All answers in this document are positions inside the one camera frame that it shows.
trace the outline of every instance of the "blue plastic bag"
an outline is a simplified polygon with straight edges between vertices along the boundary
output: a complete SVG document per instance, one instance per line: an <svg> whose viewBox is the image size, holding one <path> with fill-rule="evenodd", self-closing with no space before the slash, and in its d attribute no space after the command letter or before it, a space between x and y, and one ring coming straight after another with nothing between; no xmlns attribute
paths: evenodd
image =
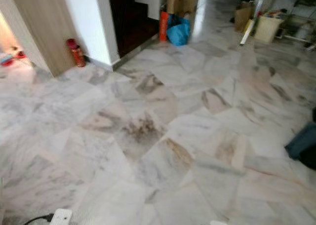
<svg viewBox="0 0 316 225"><path fill-rule="evenodd" d="M169 15L167 36L175 46L182 46L188 43L190 35L190 22L174 14Z"/></svg>

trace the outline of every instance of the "dark blue fabric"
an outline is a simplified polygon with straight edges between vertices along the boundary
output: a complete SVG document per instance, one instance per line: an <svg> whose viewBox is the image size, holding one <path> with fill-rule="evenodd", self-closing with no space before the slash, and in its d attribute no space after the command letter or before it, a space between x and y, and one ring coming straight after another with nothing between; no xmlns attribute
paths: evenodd
<svg viewBox="0 0 316 225"><path fill-rule="evenodd" d="M176 15L169 15L167 36L175 46L182 46L188 43L190 35L190 22Z"/></svg>
<svg viewBox="0 0 316 225"><path fill-rule="evenodd" d="M304 129L285 147L288 155L295 159L301 160L300 154L316 146L316 123L308 123Z"/></svg>

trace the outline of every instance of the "floor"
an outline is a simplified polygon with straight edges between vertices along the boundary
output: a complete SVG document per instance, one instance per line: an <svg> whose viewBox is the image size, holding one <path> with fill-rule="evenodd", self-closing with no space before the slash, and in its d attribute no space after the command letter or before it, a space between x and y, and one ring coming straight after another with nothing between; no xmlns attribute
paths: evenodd
<svg viewBox="0 0 316 225"><path fill-rule="evenodd" d="M315 225L316 172L283 148L311 120L315 53L240 47L236 2L114 73L1 68L3 224L69 208L74 225Z"/></svg>

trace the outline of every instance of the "electrical cable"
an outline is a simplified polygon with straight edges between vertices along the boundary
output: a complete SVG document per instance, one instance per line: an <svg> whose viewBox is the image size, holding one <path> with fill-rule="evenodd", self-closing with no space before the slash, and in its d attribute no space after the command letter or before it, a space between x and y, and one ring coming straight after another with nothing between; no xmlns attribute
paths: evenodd
<svg viewBox="0 0 316 225"><path fill-rule="evenodd" d="M28 225L28 224L30 224L31 222L34 222L35 220L38 220L38 219L45 219L46 221L48 221L48 222L50 223L51 220L53 219L53 216L54 216L54 214L48 214L48 215L36 217L36 218L31 219L31 220L28 220L28 221L27 221L26 223L24 223L23 225Z"/></svg>

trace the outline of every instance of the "red object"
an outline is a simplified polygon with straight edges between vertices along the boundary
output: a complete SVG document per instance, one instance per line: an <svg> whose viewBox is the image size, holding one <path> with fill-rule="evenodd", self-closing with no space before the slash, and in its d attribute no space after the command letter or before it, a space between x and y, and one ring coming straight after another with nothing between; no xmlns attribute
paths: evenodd
<svg viewBox="0 0 316 225"><path fill-rule="evenodd" d="M80 46L76 46L76 48L71 48L71 52L73 53L77 66L85 67L85 60Z"/></svg>
<svg viewBox="0 0 316 225"><path fill-rule="evenodd" d="M67 45L70 49L76 49L78 46L76 43L76 40L74 40L72 38L67 40Z"/></svg>
<svg viewBox="0 0 316 225"><path fill-rule="evenodd" d="M162 11L160 16L160 30L159 37L160 41L167 41L167 27L168 27L169 14Z"/></svg>
<svg viewBox="0 0 316 225"><path fill-rule="evenodd" d="M23 51L19 51L18 54L16 54L16 58L18 58L18 59L23 59L25 57L26 57L26 55Z"/></svg>
<svg viewBox="0 0 316 225"><path fill-rule="evenodd" d="M10 66L12 63L13 63L13 59L10 59L5 62L2 62L1 65L7 67L7 66Z"/></svg>

